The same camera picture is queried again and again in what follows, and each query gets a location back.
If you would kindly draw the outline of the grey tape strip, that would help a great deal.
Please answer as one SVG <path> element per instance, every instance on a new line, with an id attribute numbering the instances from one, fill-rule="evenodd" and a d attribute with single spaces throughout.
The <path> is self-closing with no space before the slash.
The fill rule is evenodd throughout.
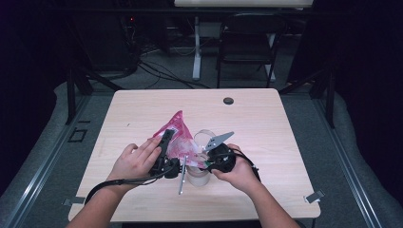
<path id="1" fill-rule="evenodd" d="M 325 193 L 322 190 L 317 190 L 311 195 L 305 196 L 304 200 L 308 203 L 320 202 L 325 197 Z"/>
<path id="2" fill-rule="evenodd" d="M 73 204 L 83 204 L 85 200 L 86 199 L 83 197 L 72 197 L 70 199 L 64 199 L 62 204 L 64 206 L 72 206 Z"/>

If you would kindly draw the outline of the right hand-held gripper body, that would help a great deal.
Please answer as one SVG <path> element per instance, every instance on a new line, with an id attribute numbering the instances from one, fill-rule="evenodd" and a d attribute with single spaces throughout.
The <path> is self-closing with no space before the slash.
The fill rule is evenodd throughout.
<path id="1" fill-rule="evenodd" d="M 210 139 L 203 149 L 205 153 L 211 156 L 211 162 L 205 161 L 205 164 L 212 165 L 212 170 L 217 169 L 223 173 L 230 172 L 236 164 L 236 154 L 224 142 L 233 136 L 233 132 L 228 132 Z"/>

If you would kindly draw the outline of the dark equipment box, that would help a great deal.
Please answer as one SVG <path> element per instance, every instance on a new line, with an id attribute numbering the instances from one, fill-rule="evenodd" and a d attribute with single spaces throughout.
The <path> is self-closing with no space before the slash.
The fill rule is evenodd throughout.
<path id="1" fill-rule="evenodd" d="M 137 67 L 116 16 L 84 14 L 74 17 L 84 50 L 97 71 L 127 71 Z"/>

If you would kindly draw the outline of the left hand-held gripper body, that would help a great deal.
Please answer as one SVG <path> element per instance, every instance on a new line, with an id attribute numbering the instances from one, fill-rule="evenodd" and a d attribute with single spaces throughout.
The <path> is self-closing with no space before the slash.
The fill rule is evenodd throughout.
<path id="1" fill-rule="evenodd" d="M 167 157 L 161 157 L 156 160 L 155 164 L 150 169 L 149 174 L 155 179 L 175 179 L 179 175 L 182 175 L 179 186 L 179 194 L 181 195 L 184 184 L 186 162 L 187 158 L 184 158 L 184 160 L 181 161 L 178 158 L 169 159 Z"/>

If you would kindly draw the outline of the pink snack packet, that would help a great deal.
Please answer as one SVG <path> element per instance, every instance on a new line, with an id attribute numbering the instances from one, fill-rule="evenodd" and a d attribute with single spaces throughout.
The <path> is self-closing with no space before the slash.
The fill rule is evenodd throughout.
<path id="1" fill-rule="evenodd" d="M 154 137 L 162 136 L 167 129 L 174 130 L 175 133 L 168 144 L 166 156 L 169 159 L 180 159 L 182 162 L 187 157 L 188 166 L 205 169 L 206 163 L 201 156 L 200 148 L 184 123 L 181 110 L 174 114 L 168 123 L 154 134 Z"/>

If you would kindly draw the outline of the black folding chair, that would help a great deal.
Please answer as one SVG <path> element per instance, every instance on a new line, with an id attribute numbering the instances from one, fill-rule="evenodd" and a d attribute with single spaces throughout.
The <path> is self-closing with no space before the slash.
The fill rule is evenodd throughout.
<path id="1" fill-rule="evenodd" d="M 225 18 L 220 27 L 218 58 L 216 62 L 217 88 L 221 87 L 221 65 L 275 66 L 280 37 L 287 29 L 286 20 L 275 14 L 236 13 Z M 269 48 L 267 35 L 276 35 Z M 270 85 L 266 73 L 266 86 Z"/>

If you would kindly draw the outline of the black metal stand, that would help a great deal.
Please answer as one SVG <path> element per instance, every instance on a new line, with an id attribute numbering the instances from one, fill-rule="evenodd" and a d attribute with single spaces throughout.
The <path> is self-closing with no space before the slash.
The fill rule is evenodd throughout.
<path id="1" fill-rule="evenodd" d="M 308 83 L 313 83 L 309 91 L 309 95 L 312 99 L 320 99 L 323 94 L 326 94 L 325 120 L 330 127 L 334 128 L 336 76 L 331 68 L 321 69 L 302 80 L 291 83 L 287 87 L 281 89 L 279 93 L 281 95 L 288 94 L 291 91 Z"/>
<path id="2" fill-rule="evenodd" d="M 89 70 L 84 66 L 74 64 L 67 74 L 67 121 L 70 124 L 76 116 L 76 94 L 75 88 L 85 95 L 89 96 L 93 93 L 94 89 L 89 80 L 95 80 L 102 85 L 114 90 L 121 90 L 122 87 L 110 82 L 108 79 L 102 77 L 100 74 Z"/>

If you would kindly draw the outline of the person's right hand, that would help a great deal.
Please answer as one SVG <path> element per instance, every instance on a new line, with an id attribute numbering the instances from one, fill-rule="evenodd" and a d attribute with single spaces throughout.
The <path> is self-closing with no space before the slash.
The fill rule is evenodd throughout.
<path id="1" fill-rule="evenodd" d="M 237 157 L 236 164 L 231 172 L 222 173 L 220 170 L 213 169 L 212 173 L 219 180 L 229 182 L 248 196 L 254 195 L 262 187 L 249 162 L 241 157 Z"/>

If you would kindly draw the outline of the white desk leg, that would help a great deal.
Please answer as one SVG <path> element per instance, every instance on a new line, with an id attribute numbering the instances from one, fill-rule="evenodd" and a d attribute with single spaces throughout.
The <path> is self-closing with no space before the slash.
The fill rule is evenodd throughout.
<path id="1" fill-rule="evenodd" d="M 276 37 L 276 35 L 274 33 L 270 33 L 270 34 L 267 35 L 268 42 L 269 42 L 269 48 L 273 47 L 275 37 Z M 271 60 L 269 65 L 265 66 L 265 69 L 266 69 L 266 73 L 267 73 L 269 81 L 271 83 L 273 83 L 276 80 L 276 75 L 275 75 L 275 72 L 274 72 L 274 64 L 273 64 L 272 60 Z"/>
<path id="2" fill-rule="evenodd" d="M 201 65 L 202 65 L 200 21 L 198 17 L 195 18 L 194 36 L 195 36 L 195 56 L 194 56 L 192 79 L 198 81 L 201 78 Z"/>

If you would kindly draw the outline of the clear glass cup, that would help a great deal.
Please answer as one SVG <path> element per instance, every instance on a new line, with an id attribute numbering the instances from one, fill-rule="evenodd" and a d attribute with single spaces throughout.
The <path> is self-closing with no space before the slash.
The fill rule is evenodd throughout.
<path id="1" fill-rule="evenodd" d="M 194 142 L 198 147 L 198 153 L 196 156 L 197 162 L 204 164 L 204 162 L 207 160 L 207 155 L 203 149 L 213 137 L 215 137 L 215 134 L 207 129 L 200 130 L 194 135 Z M 204 186 L 210 180 L 210 173 L 207 170 L 201 170 L 198 166 L 187 166 L 186 172 L 187 179 L 193 186 Z"/>

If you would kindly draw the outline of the person's left hand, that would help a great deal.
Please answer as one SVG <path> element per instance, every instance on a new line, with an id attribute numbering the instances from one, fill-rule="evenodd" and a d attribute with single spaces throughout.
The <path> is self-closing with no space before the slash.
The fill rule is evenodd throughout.
<path id="1" fill-rule="evenodd" d="M 142 179 L 149 176 L 149 171 L 160 156 L 160 137 L 149 138 L 141 145 L 129 144 L 115 161 L 108 181 Z"/>

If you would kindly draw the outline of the metal floor rail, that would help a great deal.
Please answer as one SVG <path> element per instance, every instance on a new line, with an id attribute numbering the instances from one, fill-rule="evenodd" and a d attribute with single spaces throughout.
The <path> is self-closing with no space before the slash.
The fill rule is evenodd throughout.
<path id="1" fill-rule="evenodd" d="M 0 228 L 21 227 L 62 155 L 62 147 L 73 133 L 73 128 L 84 113 L 90 99 L 90 96 L 79 99 L 76 103 L 76 113 L 72 118 L 66 113 L 66 100 L 56 103 L 52 116 L 37 143 L 0 198 Z"/>
<path id="2" fill-rule="evenodd" d="M 336 157 L 341 167 L 343 175 L 350 187 L 350 190 L 354 196 L 355 203 L 358 206 L 362 217 L 365 220 L 368 228 L 384 228 L 381 224 L 379 217 L 377 216 L 372 203 L 368 197 L 368 194 L 364 190 L 361 181 L 359 180 L 355 169 L 346 153 L 346 150 L 342 144 L 341 139 L 338 137 L 337 132 L 330 126 L 325 117 L 325 107 L 321 100 L 313 99 L 314 107 L 324 124 L 328 135 L 330 136 L 334 147 L 336 148 Z"/>

